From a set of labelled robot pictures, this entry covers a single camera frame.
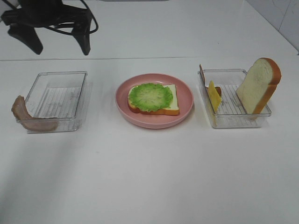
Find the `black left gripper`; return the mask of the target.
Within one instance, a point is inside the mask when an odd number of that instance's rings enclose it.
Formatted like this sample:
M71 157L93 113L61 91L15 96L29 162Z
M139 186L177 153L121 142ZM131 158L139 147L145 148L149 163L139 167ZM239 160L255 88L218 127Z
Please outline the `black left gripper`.
M65 28L69 24L71 35L79 44L83 54L87 56L90 47L91 12L88 7L79 8L64 4L61 0L20 0L19 8L9 1L4 3L12 9L4 11L1 19L10 25L8 34L24 43L37 55L41 54L43 45L33 27Z

